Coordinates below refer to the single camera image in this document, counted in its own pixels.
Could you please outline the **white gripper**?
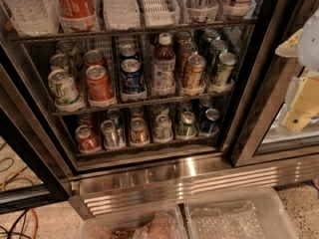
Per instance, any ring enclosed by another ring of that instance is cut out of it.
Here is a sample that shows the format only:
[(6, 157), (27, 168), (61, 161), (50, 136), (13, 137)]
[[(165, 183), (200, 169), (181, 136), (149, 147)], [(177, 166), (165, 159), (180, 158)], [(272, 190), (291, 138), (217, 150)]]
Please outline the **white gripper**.
[(284, 58), (298, 55), (299, 63), (310, 70), (305, 77), (294, 78), (289, 84), (281, 119), (290, 131), (300, 131), (319, 114), (319, 9), (303, 29), (276, 48), (275, 54)]

